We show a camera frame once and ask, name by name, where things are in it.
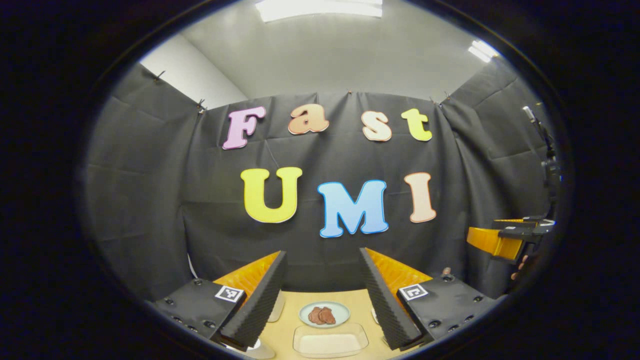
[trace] white wall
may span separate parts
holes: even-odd
[[[184,36],[178,34],[148,53],[140,63],[155,75],[202,106],[217,108],[247,100],[218,68],[216,68]]]

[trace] meat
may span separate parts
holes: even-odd
[[[320,310],[318,317],[320,318],[320,321],[324,323],[335,324],[335,318],[333,317],[333,314],[331,314],[331,309],[329,307],[324,307]]]
[[[320,320],[320,311],[322,311],[321,308],[319,307],[314,307],[313,310],[311,310],[311,312],[309,313],[309,321],[312,323],[316,323],[318,325],[322,325],[324,324],[324,321]]]

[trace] table surface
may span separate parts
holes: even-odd
[[[261,342],[275,351],[276,356],[273,359],[307,359],[293,349],[293,334],[297,327],[308,326],[298,317],[300,309],[311,302],[317,301],[335,301],[348,307],[351,311],[351,316],[345,323],[359,323],[369,340],[369,344],[360,353],[340,357],[339,359],[390,359],[415,348],[401,352],[399,349],[389,349],[389,346],[383,342],[382,337],[384,334],[380,325],[373,320],[371,314],[373,307],[366,289],[333,293],[283,291],[282,295],[285,302],[280,318],[275,322],[268,322],[262,334],[260,334]]]

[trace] letter m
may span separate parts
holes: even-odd
[[[351,196],[341,183],[324,183],[318,186],[318,192],[324,197],[323,238],[336,238],[344,233],[338,226],[338,217],[346,226],[349,234],[355,234],[364,216],[364,225],[360,230],[365,234],[381,233],[389,228],[385,222],[385,210],[382,193],[387,184],[382,180],[370,180],[362,185],[358,200]]]

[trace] light blue plate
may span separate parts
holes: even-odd
[[[312,323],[311,321],[309,321],[309,314],[311,313],[311,311],[313,311],[314,307],[316,306],[321,309],[323,307],[329,307],[331,309],[331,314],[335,318],[335,323],[333,324],[325,323],[322,325],[318,325],[316,323]],[[336,327],[342,324],[343,322],[347,321],[347,319],[349,319],[349,316],[351,316],[351,311],[349,311],[348,307],[342,305],[339,302],[318,301],[318,302],[312,302],[311,304],[308,304],[302,309],[300,309],[298,316],[300,317],[300,320],[302,320],[303,323],[309,326],[317,327],[320,329],[329,329],[330,327]]]

